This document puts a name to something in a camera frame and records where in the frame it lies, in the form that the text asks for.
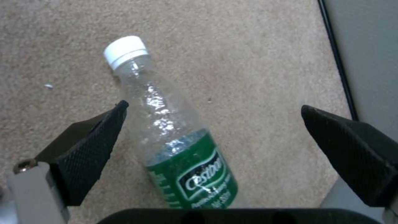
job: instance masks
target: black edge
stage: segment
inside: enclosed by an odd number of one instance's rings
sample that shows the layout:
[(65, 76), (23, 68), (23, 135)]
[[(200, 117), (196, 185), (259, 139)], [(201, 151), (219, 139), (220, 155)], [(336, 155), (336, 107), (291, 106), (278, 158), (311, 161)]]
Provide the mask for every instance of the black edge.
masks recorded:
[(323, 21), (325, 23), (325, 28), (328, 33), (330, 45), (332, 47), (334, 60), (336, 61), (337, 69), (339, 70), (341, 82), (343, 84), (343, 88), (344, 88), (345, 96), (347, 98), (347, 103), (348, 103), (348, 107), (349, 107), (349, 110), (351, 113), (352, 120), (358, 121), (357, 110), (355, 109), (355, 106), (354, 106), (354, 101), (352, 99), (352, 95), (351, 95), (351, 91), (350, 91), (350, 88), (348, 85), (347, 77), (345, 75), (344, 66), (341, 61), (339, 50), (337, 48), (336, 39), (334, 38), (332, 26), (331, 26), (331, 23), (330, 23), (330, 20), (328, 17), (328, 11), (326, 10), (324, 0), (318, 0), (318, 3), (319, 3), (319, 8), (321, 10)]
[(343, 209), (127, 209), (98, 224), (379, 224), (357, 212)]

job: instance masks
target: carpet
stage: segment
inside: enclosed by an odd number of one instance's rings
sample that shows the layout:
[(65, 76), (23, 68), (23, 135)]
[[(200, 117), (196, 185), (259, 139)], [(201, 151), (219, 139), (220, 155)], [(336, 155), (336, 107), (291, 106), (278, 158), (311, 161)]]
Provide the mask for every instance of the carpet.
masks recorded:
[[(0, 16), (3, 186), (19, 160), (119, 101), (102, 52), (126, 35), (209, 124), (248, 206), (317, 207), (337, 179), (300, 117), (303, 104), (349, 117), (315, 0), (8, 0)], [(123, 129), (70, 223), (165, 206), (133, 151)]]

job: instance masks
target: plastic water bottle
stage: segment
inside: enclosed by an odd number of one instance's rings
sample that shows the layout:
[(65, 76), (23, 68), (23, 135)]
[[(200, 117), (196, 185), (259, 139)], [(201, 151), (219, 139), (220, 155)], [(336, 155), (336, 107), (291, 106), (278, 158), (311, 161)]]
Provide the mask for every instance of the plastic water bottle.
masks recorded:
[(238, 185), (189, 102), (156, 73), (139, 37), (111, 43), (104, 56), (129, 102), (126, 125), (154, 184), (171, 208), (241, 207)]

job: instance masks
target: textured rubber pad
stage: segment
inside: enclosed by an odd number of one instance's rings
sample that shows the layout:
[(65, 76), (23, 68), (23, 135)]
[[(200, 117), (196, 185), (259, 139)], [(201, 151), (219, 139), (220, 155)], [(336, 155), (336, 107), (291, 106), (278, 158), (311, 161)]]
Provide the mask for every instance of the textured rubber pad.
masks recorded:
[(50, 164), (67, 206), (78, 206), (100, 178), (126, 117), (128, 103), (72, 124), (37, 157)]
[(398, 143), (369, 124), (303, 106), (305, 126), (330, 163), (369, 206), (387, 206), (398, 184)]

